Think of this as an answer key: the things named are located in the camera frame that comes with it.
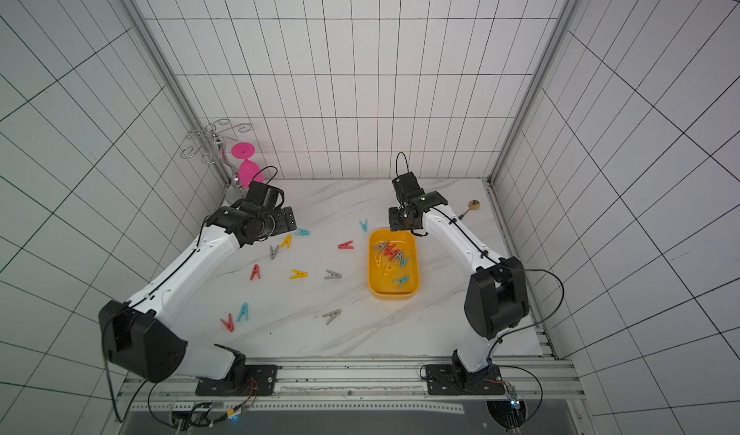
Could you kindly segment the yellow storage box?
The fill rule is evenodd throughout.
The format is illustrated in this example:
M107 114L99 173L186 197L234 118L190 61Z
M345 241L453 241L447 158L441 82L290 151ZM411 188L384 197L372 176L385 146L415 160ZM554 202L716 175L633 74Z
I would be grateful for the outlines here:
M370 236L368 288L379 300L408 300L421 287L415 236L380 229Z

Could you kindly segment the grey clothespin front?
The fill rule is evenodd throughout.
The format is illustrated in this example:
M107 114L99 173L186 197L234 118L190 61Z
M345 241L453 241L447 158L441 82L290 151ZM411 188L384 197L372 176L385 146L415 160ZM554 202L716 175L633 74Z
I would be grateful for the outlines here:
M326 324L331 324L340 314L342 313L341 309L333 310L330 312L327 312L323 315L323 318L326 319Z

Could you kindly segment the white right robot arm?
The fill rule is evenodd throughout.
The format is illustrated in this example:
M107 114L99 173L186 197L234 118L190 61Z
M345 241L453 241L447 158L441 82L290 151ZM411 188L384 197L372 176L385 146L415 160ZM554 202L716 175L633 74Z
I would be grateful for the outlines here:
M466 379L489 367L494 345L529 315L522 263L503 258L464 224L439 192L425 191L414 173L392 180L398 201L388 211L389 228L415 236L432 236L469 275L464 315L469 329L453 352L452 364Z

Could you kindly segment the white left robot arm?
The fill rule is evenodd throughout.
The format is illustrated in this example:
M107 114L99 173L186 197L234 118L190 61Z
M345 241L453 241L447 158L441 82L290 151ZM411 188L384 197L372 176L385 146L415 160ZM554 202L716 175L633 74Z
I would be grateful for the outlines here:
M245 197L206 216L196 239L163 272L125 302L112 300L98 319L101 351L112 363L152 383L172 376L224 384L237 392L248 380L246 358L214 344L191 346L172 326L211 274L245 245L296 230L284 193L253 182Z

